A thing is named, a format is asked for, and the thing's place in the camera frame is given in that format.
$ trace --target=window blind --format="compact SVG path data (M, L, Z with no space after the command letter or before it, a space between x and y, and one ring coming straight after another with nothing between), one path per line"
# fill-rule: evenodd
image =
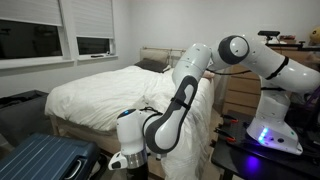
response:
M58 0L0 0L0 19L62 26Z
M77 37L114 38L111 0L72 0Z

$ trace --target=suitcase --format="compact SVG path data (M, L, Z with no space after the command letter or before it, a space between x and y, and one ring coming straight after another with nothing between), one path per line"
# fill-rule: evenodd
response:
M0 179L88 179L99 154L92 142L33 134L0 161Z

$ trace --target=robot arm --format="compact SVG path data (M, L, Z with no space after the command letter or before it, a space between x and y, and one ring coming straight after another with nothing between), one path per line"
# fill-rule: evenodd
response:
M320 85L318 72L272 51L260 42L242 36L229 36L213 48L194 44L175 67L172 76L177 90L164 115L129 110L119 116L117 133L121 152L111 159L109 169L143 166L146 163L145 144L157 154L166 154L174 149L205 69L216 71L235 64L241 64L260 75L268 81L266 84L293 92L311 92ZM281 101L281 98L270 99L267 101ZM268 125L260 123L254 127L259 129L255 134L260 134L260 129L265 126Z

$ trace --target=white wall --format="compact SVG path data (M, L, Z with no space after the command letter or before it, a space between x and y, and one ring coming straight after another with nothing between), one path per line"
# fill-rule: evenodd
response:
M129 0L114 0L114 29L117 59L90 62L18 68L0 71L0 97L28 90L50 92L54 87L88 75L116 70L133 64L131 48L131 21Z
M319 0L133 0L131 53L138 57L142 46L212 45L233 33L256 35L259 30L308 41L320 25L319 7Z

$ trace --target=gray pillow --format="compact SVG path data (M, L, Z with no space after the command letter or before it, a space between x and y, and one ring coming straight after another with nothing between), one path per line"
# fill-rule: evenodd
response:
M143 59L142 61L137 62L134 64L142 69L153 71L153 72L158 72L158 73L164 73L165 71L170 69L170 65L159 62L159 61L154 61L152 59Z

